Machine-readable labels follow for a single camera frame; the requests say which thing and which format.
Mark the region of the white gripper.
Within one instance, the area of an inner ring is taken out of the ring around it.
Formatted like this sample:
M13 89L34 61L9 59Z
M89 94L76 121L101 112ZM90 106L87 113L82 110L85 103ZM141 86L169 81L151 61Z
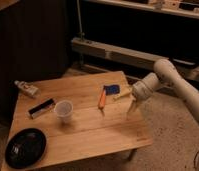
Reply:
M137 81L132 85L132 94L138 101L144 101L151 96L151 90L142 81ZM137 100L133 100L131 102L131 105L127 111L127 119L131 113L136 112L138 108Z

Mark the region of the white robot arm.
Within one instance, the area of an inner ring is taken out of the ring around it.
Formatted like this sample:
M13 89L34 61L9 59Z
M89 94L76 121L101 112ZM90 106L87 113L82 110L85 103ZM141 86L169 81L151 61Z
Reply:
M153 68L153 72L132 85L131 94L136 102L142 103L165 85L170 86L199 124L199 90L187 82L167 59L157 60ZM199 171L199 159L196 171Z

